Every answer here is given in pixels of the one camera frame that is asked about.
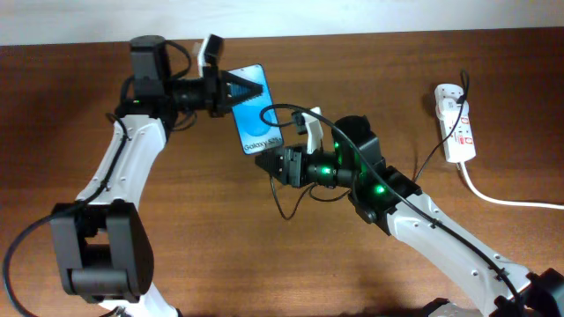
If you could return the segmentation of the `blue Galaxy smartphone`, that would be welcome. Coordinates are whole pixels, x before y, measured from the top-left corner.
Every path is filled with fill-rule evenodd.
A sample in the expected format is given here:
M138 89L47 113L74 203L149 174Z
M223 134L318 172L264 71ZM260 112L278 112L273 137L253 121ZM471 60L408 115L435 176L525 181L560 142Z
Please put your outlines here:
M282 146L284 140L280 128L269 126L260 118L261 111L273 104L263 66L254 64L230 70L230 73L259 84L263 88L262 94L258 97L233 107L235 126L243 153L254 155Z

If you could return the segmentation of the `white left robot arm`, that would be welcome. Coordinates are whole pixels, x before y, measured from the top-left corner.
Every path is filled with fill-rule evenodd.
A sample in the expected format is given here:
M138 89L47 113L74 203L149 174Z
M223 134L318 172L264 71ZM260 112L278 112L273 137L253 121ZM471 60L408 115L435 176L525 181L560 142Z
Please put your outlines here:
M133 73L110 114L113 136L100 165L75 202L57 204L49 221L64 291L122 316L178 316L153 282L154 256L138 215L148 175L178 115L221 117L259 96L262 86L218 67L223 38L204 39L197 78L171 71L158 35L130 42Z

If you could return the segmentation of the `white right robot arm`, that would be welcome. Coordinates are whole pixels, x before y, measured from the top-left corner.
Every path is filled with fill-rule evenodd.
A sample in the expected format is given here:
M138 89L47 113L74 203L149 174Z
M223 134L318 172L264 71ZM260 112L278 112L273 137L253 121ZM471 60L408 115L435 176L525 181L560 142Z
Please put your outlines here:
M449 218L418 184L386 164L366 117L341 118L331 134L332 152L280 147L258 155L256 165L294 188L349 188L356 213L425 256L468 296L474 316L563 314L562 274L535 274Z

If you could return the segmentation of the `white USB charger adapter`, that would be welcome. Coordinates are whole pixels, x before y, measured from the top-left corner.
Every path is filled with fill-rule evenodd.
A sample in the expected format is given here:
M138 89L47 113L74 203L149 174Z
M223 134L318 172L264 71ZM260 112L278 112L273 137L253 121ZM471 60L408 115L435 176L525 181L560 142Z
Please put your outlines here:
M440 84L434 90L436 108L442 114L458 113L460 104L458 100L464 95L464 90L459 85Z

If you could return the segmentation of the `white power strip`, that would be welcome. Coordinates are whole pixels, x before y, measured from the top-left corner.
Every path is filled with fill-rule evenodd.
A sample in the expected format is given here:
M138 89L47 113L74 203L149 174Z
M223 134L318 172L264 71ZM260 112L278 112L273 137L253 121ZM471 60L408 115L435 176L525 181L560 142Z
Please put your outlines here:
M474 159L476 156L475 140L471 131L469 118L469 104L459 108L458 113L442 114L435 105L435 112L440 123L442 138L448 139L443 143L446 161L461 163Z

